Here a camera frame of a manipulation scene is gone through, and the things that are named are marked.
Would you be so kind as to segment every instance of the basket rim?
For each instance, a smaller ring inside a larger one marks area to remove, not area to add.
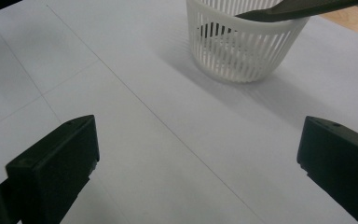
[[[308,21],[310,17],[290,20],[290,21],[276,21],[276,22],[263,22],[263,21],[249,21],[241,18],[237,18],[234,16],[231,16],[225,12],[222,12],[214,7],[211,7],[207,4],[204,4],[201,2],[201,0],[186,0],[188,4],[191,6],[196,6],[202,8],[202,10],[205,10],[207,14],[210,16],[217,17],[217,19],[220,19],[222,21],[228,20],[230,23],[232,23],[234,26],[237,27],[243,27],[246,25],[246,28],[249,28],[249,26],[252,26],[254,28],[258,29],[268,29],[268,30],[276,30],[276,29],[287,29],[289,27],[297,26],[303,22]]]

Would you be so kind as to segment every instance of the white tabletop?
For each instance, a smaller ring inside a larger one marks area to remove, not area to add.
[[[61,122],[96,116],[101,162],[65,223],[357,223],[296,153],[306,116],[358,132],[358,34],[312,17],[244,85],[195,65],[185,0],[26,0],[0,11],[0,38],[38,90],[0,119],[0,181]],[[10,151],[7,127],[37,134]]]

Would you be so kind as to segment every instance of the white plastic basket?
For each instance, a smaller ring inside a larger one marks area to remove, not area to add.
[[[259,22],[234,17],[275,6],[281,0],[186,1],[189,43],[196,62],[213,77],[234,82],[251,82],[269,75],[309,19]]]

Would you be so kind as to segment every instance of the white table surface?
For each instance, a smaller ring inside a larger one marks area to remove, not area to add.
[[[358,34],[312,17],[245,85],[203,74],[187,35],[185,0],[1,10],[0,181],[60,123],[94,114],[101,161],[63,223],[357,223],[296,153],[306,116],[358,132]]]

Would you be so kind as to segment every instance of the basket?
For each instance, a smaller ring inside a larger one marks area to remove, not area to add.
[[[271,74],[309,19],[259,22],[234,17],[281,0],[186,1],[189,44],[197,64],[207,74],[233,82]]]

